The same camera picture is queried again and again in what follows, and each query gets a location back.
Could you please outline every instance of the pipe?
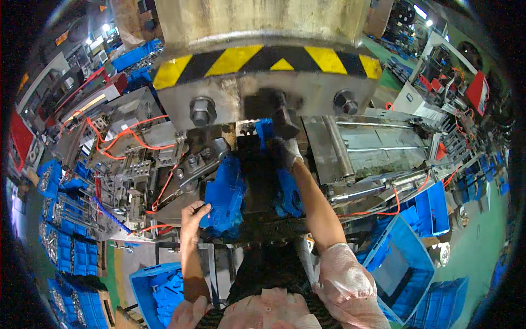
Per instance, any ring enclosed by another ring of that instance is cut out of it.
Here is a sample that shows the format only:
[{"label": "pipe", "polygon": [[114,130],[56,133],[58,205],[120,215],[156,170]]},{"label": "pipe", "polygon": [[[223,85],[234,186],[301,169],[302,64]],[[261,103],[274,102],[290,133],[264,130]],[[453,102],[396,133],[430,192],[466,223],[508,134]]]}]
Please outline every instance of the pipe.
[{"label": "pipe", "polygon": [[390,123],[369,123],[369,122],[338,121],[336,124],[340,125],[340,126],[374,126],[374,127],[392,127],[392,128],[413,129],[413,127],[411,127],[411,126],[393,125],[393,124],[390,124]]},{"label": "pipe", "polygon": [[347,153],[373,152],[373,151],[401,151],[404,149],[428,148],[427,146],[392,146],[392,147],[370,147],[370,148],[348,148]]},{"label": "pipe", "polygon": [[345,181],[350,183],[353,180],[352,178],[355,175],[355,171],[352,168],[351,159],[349,159],[349,156],[347,155],[345,143],[343,142],[340,132],[338,131],[336,120],[333,116],[324,116],[323,122],[325,123],[325,127],[327,127],[327,131],[329,132],[332,145],[334,146],[334,151],[336,152],[336,158],[341,165],[342,175],[345,178]]}]

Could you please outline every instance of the pink shirt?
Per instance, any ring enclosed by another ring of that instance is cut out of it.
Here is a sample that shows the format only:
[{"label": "pink shirt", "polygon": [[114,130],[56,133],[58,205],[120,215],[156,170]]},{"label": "pink shirt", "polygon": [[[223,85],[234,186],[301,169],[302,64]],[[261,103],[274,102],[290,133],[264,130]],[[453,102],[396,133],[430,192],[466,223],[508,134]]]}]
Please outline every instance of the pink shirt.
[{"label": "pink shirt", "polygon": [[[322,254],[320,280],[312,289],[343,328],[390,327],[378,306],[374,279],[345,243],[336,244]],[[203,296],[195,303],[183,301],[175,309],[168,329],[193,329],[211,308]],[[302,295],[273,288],[227,307],[219,324],[219,329],[226,328],[321,329],[321,326]]]}]

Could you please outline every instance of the metal plate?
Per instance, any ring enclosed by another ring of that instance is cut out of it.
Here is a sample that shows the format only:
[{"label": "metal plate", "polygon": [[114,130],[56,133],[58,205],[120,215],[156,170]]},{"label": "metal plate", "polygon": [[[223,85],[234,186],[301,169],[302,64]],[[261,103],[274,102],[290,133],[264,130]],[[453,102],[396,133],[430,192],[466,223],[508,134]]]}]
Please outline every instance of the metal plate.
[{"label": "metal plate", "polygon": [[275,88],[295,99],[301,106],[296,115],[338,115],[343,111],[333,105],[334,96],[342,89],[355,93],[359,110],[367,107],[378,81],[342,74],[309,72],[263,72],[244,76],[214,77],[158,91],[164,110],[177,130],[195,128],[190,120],[189,104],[198,96],[210,97],[216,104],[213,124],[270,117],[271,109],[253,108],[251,96],[262,88]]}]

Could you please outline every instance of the bolt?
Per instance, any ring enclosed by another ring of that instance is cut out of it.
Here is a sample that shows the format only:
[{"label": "bolt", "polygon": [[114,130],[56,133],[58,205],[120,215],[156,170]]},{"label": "bolt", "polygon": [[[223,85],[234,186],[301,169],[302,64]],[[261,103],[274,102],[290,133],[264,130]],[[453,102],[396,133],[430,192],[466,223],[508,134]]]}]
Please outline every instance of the bolt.
[{"label": "bolt", "polygon": [[216,117],[216,104],[211,98],[200,96],[190,102],[190,120],[196,127],[204,127]]},{"label": "bolt", "polygon": [[195,157],[195,155],[190,154],[188,156],[188,162],[191,163],[191,164],[195,164],[197,162],[197,158]]}]

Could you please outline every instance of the worker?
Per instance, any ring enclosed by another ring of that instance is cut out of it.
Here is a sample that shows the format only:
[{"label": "worker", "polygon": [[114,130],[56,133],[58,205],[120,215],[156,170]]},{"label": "worker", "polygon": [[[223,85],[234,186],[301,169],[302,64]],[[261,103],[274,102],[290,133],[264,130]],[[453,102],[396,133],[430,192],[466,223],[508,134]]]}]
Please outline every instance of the worker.
[{"label": "worker", "polygon": [[211,206],[197,201],[182,211],[185,300],[175,309],[168,329],[389,327],[378,306],[375,281],[347,245],[341,223],[303,163],[298,144],[294,139],[271,143],[305,205],[306,225],[321,255],[319,282],[309,282],[291,243],[264,245],[245,251],[228,306],[213,308],[196,245],[199,221]]}]

